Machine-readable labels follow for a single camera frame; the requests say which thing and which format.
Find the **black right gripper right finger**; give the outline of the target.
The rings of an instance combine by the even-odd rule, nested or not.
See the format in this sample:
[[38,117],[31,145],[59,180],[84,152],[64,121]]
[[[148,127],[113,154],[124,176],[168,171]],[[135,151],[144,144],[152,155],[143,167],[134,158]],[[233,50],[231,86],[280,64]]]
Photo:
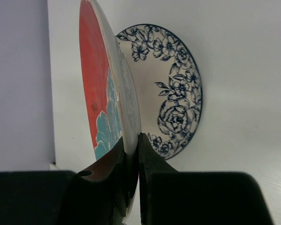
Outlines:
[[144,225],[271,225],[256,180],[244,172],[179,172],[138,140],[140,217]]

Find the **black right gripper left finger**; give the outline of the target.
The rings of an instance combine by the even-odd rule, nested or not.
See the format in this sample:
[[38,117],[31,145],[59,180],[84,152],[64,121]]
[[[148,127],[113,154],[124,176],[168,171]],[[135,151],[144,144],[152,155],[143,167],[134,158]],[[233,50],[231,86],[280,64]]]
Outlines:
[[80,172],[0,172],[0,225],[113,225],[125,216],[123,141]]

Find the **red and teal plate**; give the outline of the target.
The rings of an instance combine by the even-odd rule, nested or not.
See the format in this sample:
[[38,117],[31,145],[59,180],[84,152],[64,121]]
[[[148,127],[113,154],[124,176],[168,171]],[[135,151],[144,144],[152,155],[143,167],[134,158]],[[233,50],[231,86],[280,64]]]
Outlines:
[[97,1],[83,0],[79,12],[81,72],[91,139],[96,159],[119,140],[128,172],[141,132],[133,76],[110,24]]

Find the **blue floral white plate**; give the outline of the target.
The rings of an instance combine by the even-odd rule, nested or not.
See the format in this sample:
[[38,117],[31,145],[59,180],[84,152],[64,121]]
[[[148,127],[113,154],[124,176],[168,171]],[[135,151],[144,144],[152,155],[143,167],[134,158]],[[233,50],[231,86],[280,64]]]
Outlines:
[[173,158],[200,122],[203,91],[196,62],[182,40],[158,25],[128,27],[117,41],[133,75],[142,131],[162,158]]

